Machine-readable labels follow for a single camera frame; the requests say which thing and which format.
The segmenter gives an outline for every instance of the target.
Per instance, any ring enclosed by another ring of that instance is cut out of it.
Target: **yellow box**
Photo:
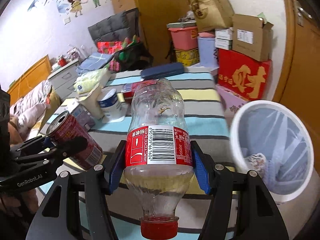
[[[184,67],[190,67],[194,64],[197,64],[200,62],[200,58],[193,58],[193,59],[182,59],[182,58],[177,58],[177,62],[180,62],[183,64]]]
[[[177,62],[179,60],[183,59],[194,59],[194,58],[199,58],[199,49],[191,49],[191,50],[180,50],[180,49],[175,49],[176,51],[176,57],[177,57]]]

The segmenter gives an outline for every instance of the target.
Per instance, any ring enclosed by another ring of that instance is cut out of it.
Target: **white drawer cabinet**
[[[79,65],[80,61],[78,59],[73,60],[64,67],[52,72],[48,77],[48,80],[62,100],[74,91],[73,84],[78,77],[76,68]]]

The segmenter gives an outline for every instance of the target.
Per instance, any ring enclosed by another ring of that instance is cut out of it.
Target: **red bottle cap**
[[[174,238],[178,233],[178,219],[178,217],[174,217],[169,221],[146,221],[141,218],[141,235],[150,240]]]

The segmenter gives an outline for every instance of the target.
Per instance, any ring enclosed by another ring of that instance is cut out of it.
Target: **brown paper bag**
[[[189,0],[199,32],[232,27],[233,8],[229,0]]]

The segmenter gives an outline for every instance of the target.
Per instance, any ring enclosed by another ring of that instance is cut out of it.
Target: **light switch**
[[[71,22],[70,17],[68,17],[68,18],[64,18],[64,19],[63,19],[63,23],[64,23],[64,25],[68,24],[69,22]]]

